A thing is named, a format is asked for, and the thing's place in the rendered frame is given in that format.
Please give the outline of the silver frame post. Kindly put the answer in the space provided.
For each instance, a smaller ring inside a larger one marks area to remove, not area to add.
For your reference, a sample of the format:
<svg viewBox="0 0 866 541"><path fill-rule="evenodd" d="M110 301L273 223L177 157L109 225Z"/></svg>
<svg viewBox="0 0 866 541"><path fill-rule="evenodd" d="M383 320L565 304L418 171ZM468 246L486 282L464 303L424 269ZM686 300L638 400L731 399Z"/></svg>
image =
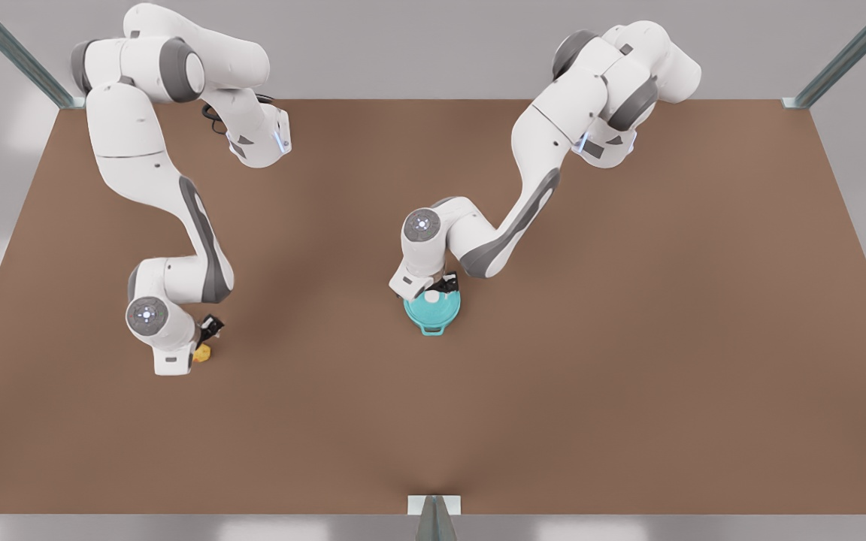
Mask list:
<svg viewBox="0 0 866 541"><path fill-rule="evenodd" d="M794 97L781 99L787 110L808 110L866 55L866 25Z"/></svg>
<svg viewBox="0 0 866 541"><path fill-rule="evenodd" d="M453 516L462 513L459 495L409 495L407 514L419 515L415 541L457 541Z"/></svg>
<svg viewBox="0 0 866 541"><path fill-rule="evenodd" d="M82 109L85 99L70 95L61 83L0 22L0 52L57 107Z"/></svg>

